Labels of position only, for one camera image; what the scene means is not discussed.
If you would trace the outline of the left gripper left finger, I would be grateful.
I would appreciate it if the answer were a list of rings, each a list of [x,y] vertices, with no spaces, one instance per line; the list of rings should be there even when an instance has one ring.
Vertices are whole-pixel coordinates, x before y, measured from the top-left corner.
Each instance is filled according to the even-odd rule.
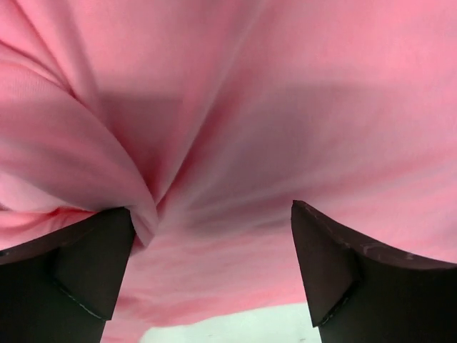
[[[134,237],[117,208],[1,250],[1,341],[99,343]]]

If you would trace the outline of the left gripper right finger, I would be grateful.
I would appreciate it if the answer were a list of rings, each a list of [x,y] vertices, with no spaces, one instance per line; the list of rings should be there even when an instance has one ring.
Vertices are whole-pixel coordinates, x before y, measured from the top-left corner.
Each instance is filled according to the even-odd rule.
[[[391,247],[303,201],[291,229],[312,325],[326,343],[454,343],[456,265]]]

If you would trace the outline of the pink t shirt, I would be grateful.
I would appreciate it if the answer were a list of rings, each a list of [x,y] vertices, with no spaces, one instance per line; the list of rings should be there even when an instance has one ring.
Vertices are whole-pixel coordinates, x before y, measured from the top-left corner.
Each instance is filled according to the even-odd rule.
[[[104,342],[302,302],[294,200],[456,260],[454,1],[1,3],[1,245],[129,209]]]

